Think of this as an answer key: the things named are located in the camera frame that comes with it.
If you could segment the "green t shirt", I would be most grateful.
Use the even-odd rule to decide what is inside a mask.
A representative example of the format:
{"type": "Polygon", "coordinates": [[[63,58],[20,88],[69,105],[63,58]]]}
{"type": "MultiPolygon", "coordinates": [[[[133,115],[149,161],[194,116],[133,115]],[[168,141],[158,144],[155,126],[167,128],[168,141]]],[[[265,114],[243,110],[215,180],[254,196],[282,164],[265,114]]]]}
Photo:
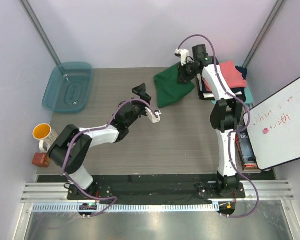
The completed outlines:
{"type": "Polygon", "coordinates": [[[191,81],[185,84],[178,83],[178,65],[176,63],[153,77],[157,92],[157,105],[160,109],[179,102],[195,88],[191,81]]]}

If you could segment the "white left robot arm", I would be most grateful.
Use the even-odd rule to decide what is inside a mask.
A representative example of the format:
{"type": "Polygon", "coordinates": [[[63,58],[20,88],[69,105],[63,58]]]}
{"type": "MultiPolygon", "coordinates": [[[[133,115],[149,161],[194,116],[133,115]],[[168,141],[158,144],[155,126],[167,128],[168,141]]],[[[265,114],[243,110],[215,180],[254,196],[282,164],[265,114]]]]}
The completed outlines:
{"type": "Polygon", "coordinates": [[[91,128],[69,124],[48,148],[47,156],[62,168],[62,174],[87,200],[97,193],[97,183],[84,167],[89,149],[122,141],[129,134],[129,128],[142,116],[155,121],[160,118],[151,108],[145,83],[134,87],[132,93],[139,98],[121,102],[107,124],[91,128]]]}

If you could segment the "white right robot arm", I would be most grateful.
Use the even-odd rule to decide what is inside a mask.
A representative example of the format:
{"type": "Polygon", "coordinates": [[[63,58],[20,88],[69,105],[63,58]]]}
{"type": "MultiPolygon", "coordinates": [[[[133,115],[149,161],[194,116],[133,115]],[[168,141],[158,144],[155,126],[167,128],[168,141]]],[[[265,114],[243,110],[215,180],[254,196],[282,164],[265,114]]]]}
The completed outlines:
{"type": "Polygon", "coordinates": [[[209,56],[204,44],[192,48],[193,57],[186,49],[177,48],[175,55],[180,58],[178,84],[185,84],[194,78],[205,79],[213,94],[215,105],[210,115],[210,123],[215,129],[219,147],[219,166],[215,192],[221,198],[244,198],[236,165],[236,130],[243,110],[242,101],[228,86],[220,66],[214,56],[209,56]]]}

